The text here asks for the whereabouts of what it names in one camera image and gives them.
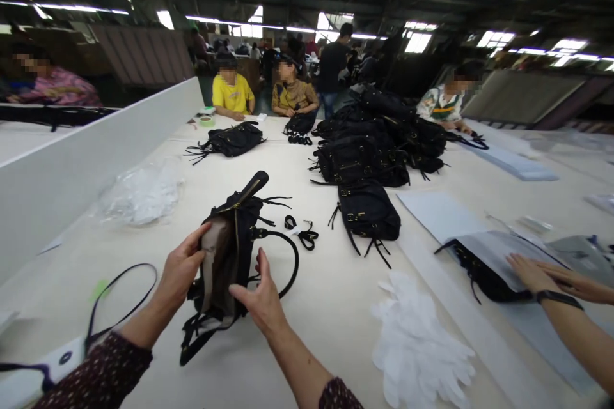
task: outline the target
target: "black watch strap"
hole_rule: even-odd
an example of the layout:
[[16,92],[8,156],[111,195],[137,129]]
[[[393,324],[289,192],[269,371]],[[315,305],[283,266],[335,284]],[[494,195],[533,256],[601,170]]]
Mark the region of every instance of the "black watch strap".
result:
[[571,305],[572,307],[579,308],[580,310],[584,310],[582,305],[580,305],[580,303],[574,297],[555,291],[539,291],[535,295],[535,298],[537,299],[538,304],[541,304],[543,299],[549,299],[554,300],[555,302]]

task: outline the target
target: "white divider panel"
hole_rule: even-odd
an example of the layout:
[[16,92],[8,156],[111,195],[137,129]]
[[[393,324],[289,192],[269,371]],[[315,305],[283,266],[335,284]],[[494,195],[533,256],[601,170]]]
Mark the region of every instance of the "white divider panel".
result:
[[0,164],[0,284],[203,106],[193,77]]

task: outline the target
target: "clear plastic bag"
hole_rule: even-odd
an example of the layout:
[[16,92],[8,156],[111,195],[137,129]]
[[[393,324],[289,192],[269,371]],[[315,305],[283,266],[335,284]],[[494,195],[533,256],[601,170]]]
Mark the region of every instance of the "clear plastic bag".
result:
[[118,176],[113,186],[101,195],[97,215],[104,223],[151,224],[173,213],[183,182],[178,157],[164,157],[131,169]]

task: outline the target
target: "hand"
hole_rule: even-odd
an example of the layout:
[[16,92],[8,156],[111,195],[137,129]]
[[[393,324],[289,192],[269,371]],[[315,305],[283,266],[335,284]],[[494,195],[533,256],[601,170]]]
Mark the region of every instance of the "hand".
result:
[[465,133],[465,134],[473,134],[473,130],[471,128],[469,128],[467,125],[465,125],[464,123],[461,123],[458,128],[460,129],[460,132]]
[[518,278],[533,294],[539,291],[557,291],[560,289],[556,283],[544,271],[539,268],[536,262],[522,257],[520,254],[510,254],[507,261],[512,266]]
[[256,271],[262,276],[255,291],[248,291],[243,286],[231,284],[228,290],[251,313],[254,323],[269,340],[274,334],[288,328],[288,321],[283,314],[279,293],[269,268],[269,260],[262,248],[258,249]]
[[198,241],[211,228],[211,222],[192,232],[166,258],[162,279],[153,294],[151,304],[173,313],[184,303],[187,290],[203,263],[205,251],[197,251]]
[[456,129],[456,125],[454,123],[452,123],[451,121],[442,121],[440,123],[440,125],[446,130],[446,131],[450,131],[453,129]]
[[595,304],[614,305],[614,289],[562,266],[545,262],[535,262],[535,265],[554,279],[559,289],[564,293]]

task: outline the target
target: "brown shirt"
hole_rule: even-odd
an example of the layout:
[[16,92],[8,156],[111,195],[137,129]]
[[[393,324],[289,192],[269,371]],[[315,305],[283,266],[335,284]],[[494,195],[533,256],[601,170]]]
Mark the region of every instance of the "brown shirt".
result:
[[320,105],[318,96],[315,94],[311,83],[295,80],[285,86],[282,82],[278,82],[273,87],[273,108],[280,107],[284,110],[298,110],[304,109],[310,104]]

